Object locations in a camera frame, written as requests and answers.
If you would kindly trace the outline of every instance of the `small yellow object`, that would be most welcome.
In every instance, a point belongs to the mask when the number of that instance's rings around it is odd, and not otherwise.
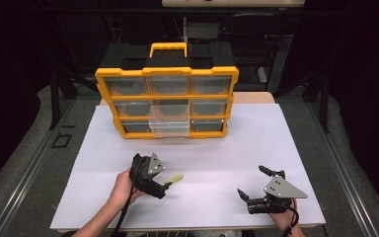
[[[173,184],[174,182],[176,182],[176,181],[182,179],[183,176],[184,176],[183,174],[179,174],[178,176],[176,176],[176,177],[174,177],[174,178],[172,178],[172,179],[170,179],[170,180],[165,181],[165,184],[168,184],[168,183]]]

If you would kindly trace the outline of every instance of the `yellow-green object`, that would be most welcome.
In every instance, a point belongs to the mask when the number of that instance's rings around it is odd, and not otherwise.
[[[239,71],[228,42],[111,44],[98,89],[124,138],[222,137]]]
[[[176,177],[174,177],[174,178],[172,178],[172,179],[170,179],[170,180],[165,181],[165,184],[168,184],[168,183],[173,184],[174,182],[176,182],[176,181],[182,179],[183,176],[184,176],[183,174],[179,174],[178,176],[176,176]]]

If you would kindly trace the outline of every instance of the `storage organizer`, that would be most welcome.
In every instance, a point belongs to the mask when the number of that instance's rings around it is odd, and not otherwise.
[[[95,75],[124,138],[227,133],[239,76],[228,42],[111,44]]]

